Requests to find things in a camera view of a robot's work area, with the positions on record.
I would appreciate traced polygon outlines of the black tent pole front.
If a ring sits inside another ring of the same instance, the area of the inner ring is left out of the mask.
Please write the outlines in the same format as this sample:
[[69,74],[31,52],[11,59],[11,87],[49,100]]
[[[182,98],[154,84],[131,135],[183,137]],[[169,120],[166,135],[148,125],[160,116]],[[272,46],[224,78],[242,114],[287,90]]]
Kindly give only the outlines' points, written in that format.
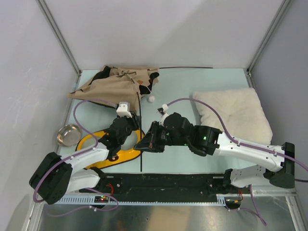
[[[135,86],[135,81],[130,78],[130,80],[132,81],[132,84],[133,84],[133,88],[134,90],[136,91],[136,95],[137,95],[137,99],[138,99],[138,109],[139,109],[139,131],[140,131],[140,141],[142,139],[142,116],[141,116],[141,101],[140,101],[140,96],[139,96],[139,93],[138,93],[138,89],[136,88]],[[140,172],[142,172],[142,151],[140,151]]]

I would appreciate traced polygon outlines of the black tent pole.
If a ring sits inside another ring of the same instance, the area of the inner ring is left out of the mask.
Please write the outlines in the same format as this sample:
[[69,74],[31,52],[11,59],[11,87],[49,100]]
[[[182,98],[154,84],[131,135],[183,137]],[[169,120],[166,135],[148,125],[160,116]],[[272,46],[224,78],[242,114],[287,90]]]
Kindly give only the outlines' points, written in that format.
[[160,67],[159,69],[176,69],[176,68],[186,68],[186,69],[213,69],[213,67],[202,67],[202,66],[169,66]]
[[[137,95],[137,99],[138,99],[138,109],[139,109],[139,131],[140,131],[140,141],[142,139],[142,116],[141,116],[141,101],[140,101],[140,96],[139,96],[139,93],[138,93],[138,89],[136,88],[135,86],[135,81],[130,78],[130,80],[132,81],[132,84],[133,84],[133,88],[134,90],[136,91],[136,95]],[[140,172],[142,172],[142,151],[140,151]]]

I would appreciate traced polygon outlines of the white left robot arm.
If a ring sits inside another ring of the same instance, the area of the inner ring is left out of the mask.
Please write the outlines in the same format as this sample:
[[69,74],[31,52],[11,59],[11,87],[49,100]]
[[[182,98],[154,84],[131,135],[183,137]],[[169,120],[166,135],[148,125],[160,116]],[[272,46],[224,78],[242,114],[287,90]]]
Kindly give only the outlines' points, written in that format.
[[131,134],[136,134],[138,141],[144,136],[140,118],[135,113],[131,117],[117,116],[109,128],[85,136],[72,154],[47,154],[29,180],[35,191],[33,195],[39,195],[52,205],[72,191],[93,188],[96,192],[102,192],[107,181],[101,169],[141,155],[133,148],[122,149]]

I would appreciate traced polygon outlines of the black tent pole back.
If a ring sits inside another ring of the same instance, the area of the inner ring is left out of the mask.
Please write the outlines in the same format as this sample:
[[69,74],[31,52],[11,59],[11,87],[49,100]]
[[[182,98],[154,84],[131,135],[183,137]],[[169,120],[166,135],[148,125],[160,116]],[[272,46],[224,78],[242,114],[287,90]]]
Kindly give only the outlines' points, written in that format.
[[213,69],[213,67],[202,67],[202,66],[169,66],[160,67],[159,69],[176,69],[176,68],[186,68],[186,69]]

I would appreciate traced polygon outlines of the beige fabric pet tent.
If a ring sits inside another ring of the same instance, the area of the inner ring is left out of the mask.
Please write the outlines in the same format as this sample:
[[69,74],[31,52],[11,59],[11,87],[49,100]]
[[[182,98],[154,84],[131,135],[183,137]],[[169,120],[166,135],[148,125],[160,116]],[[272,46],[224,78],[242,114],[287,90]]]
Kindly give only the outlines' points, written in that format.
[[159,69],[155,67],[120,67],[105,65],[70,98],[90,100],[95,104],[112,107],[120,102],[128,102],[130,110],[139,111],[139,99],[151,94],[152,87],[158,83]]

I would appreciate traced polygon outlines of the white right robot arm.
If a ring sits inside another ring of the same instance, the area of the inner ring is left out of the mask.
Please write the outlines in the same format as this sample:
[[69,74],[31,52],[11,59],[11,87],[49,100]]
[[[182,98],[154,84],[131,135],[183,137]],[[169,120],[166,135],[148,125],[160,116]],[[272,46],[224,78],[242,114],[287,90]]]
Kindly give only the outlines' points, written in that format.
[[178,113],[163,115],[154,121],[135,150],[162,153],[166,146],[187,146],[198,156],[228,156],[253,163],[242,169],[227,169],[223,189],[233,193],[249,185],[270,183],[285,189],[295,187],[295,146],[285,142],[281,146],[237,141],[217,128],[193,125]]

